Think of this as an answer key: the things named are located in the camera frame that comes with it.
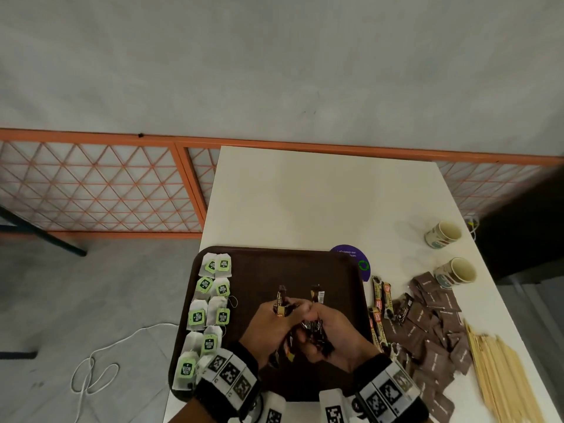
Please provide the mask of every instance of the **person's left hand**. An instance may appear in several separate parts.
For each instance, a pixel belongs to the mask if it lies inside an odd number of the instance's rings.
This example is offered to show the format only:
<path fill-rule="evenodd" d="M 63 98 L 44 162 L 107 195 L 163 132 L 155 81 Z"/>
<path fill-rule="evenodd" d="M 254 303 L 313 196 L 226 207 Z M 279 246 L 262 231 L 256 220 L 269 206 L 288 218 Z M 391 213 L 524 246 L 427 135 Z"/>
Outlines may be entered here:
<path fill-rule="evenodd" d="M 257 360 L 259 369 L 267 364 L 270 354 L 280 346 L 292 327 L 303 320 L 317 318 L 317 313 L 311 311 L 311 301 L 296 298 L 288 298 L 288 301 L 300 306 L 287 318 L 277 316 L 272 311 L 276 301 L 261 304 L 241 337 L 240 343 Z"/>

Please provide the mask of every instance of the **pile of wooden stirrers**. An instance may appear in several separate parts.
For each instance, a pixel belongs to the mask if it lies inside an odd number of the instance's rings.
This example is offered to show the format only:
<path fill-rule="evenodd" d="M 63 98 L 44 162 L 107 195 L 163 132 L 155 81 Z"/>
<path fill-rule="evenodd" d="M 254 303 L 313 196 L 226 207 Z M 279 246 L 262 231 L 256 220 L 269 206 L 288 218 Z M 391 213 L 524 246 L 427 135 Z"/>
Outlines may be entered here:
<path fill-rule="evenodd" d="M 499 337 L 478 335 L 467 323 L 468 342 L 487 408 L 500 423 L 543 423 L 517 353 Z"/>

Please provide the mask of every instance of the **cup rim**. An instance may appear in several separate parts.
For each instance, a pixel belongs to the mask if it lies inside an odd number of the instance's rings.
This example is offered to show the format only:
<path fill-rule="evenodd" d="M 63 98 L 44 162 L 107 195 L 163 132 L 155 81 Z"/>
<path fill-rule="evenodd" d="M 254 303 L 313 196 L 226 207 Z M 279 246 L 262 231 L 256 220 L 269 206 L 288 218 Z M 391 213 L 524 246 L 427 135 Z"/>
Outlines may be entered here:
<path fill-rule="evenodd" d="M 464 280 L 462 279 L 459 274 L 456 272 L 455 267 L 454 267 L 454 262 L 455 260 L 460 260 L 464 263 L 466 263 L 468 265 L 468 267 L 470 267 L 470 269 L 472 270 L 473 276 L 472 276 L 472 280 Z M 466 258 L 463 258 L 461 256 L 455 256 L 455 258 L 451 259 L 449 262 L 449 265 L 451 267 L 452 273 L 462 282 L 465 284 L 471 284 L 472 282 L 474 282 L 476 280 L 477 274 L 476 274 L 476 268 L 474 268 L 473 264 L 470 263 Z"/>
<path fill-rule="evenodd" d="M 458 233 L 459 233 L 459 234 L 458 234 L 458 237 L 450 237 L 449 235 L 447 235 L 447 234 L 443 231 L 443 229 L 441 228 L 441 224 L 450 224 L 450 227 L 456 228 L 456 229 L 458 230 Z M 438 229 L 439 229 L 439 232 L 441 232 L 441 234 L 442 234 L 444 237 L 446 237 L 448 240 L 456 241 L 456 240 L 459 240 L 460 238 L 462 238 L 462 230 L 460 229 L 460 227 L 459 227 L 457 224 L 455 224 L 455 223 L 453 223 L 453 222 L 451 222 L 451 221 L 447 221 L 447 220 L 439 221 L 439 223 L 437 224 L 437 227 L 438 227 Z"/>

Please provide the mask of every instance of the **person's right hand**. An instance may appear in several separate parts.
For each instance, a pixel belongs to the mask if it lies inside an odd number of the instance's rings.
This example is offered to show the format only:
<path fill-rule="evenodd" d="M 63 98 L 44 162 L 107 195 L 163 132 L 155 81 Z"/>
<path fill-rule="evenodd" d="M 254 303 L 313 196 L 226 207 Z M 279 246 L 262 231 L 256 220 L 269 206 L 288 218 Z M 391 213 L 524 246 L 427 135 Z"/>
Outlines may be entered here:
<path fill-rule="evenodd" d="M 347 317 L 325 305 L 314 303 L 308 313 L 308 320 L 323 321 L 323 329 L 327 338 L 335 348 L 334 352 L 325 358 L 321 352 L 306 338 L 306 333 L 298 329 L 298 342 L 304 355 L 310 362 L 326 360 L 346 372 L 353 372 L 356 367 L 378 354 L 378 349 L 366 340 L 349 322 Z"/>

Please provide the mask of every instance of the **human hand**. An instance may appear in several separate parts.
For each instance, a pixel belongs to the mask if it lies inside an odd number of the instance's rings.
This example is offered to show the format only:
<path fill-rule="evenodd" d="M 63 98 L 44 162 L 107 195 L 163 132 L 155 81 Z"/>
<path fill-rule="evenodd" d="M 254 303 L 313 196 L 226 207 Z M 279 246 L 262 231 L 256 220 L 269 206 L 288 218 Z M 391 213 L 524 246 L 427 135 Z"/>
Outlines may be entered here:
<path fill-rule="evenodd" d="M 280 346 L 295 325 L 302 320 L 317 319 L 317 314 L 311 312 L 311 301 L 295 298 L 288 298 L 288 301 L 299 307 L 286 318 L 277 316 L 272 311 L 276 301 L 261 304 L 241 337 L 240 343 L 257 360 L 259 369 L 267 364 L 270 354 Z"/>
<path fill-rule="evenodd" d="M 376 346 L 366 340 L 352 326 L 347 317 L 338 310 L 320 303 L 314 303 L 306 316 L 305 319 L 307 320 L 320 319 L 323 321 L 323 329 L 335 348 L 331 355 L 324 357 L 311 342 L 307 341 L 306 333 L 299 328 L 297 332 L 298 343 L 310 362 L 326 360 L 337 368 L 350 373 L 378 354 Z"/>

